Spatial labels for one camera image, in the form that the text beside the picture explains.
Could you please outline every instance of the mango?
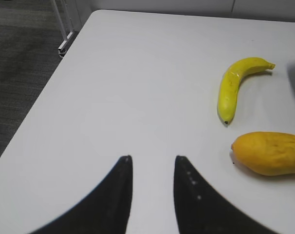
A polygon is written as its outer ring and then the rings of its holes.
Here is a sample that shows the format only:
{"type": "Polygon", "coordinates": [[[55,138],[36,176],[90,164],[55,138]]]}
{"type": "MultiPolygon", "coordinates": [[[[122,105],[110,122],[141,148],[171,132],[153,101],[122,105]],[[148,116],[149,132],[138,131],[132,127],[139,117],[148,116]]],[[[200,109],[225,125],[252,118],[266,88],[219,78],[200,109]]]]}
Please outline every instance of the mango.
{"type": "Polygon", "coordinates": [[[295,135],[247,133],[238,137],[231,148],[235,158],[256,173],[265,176],[295,173],[295,135]]]}

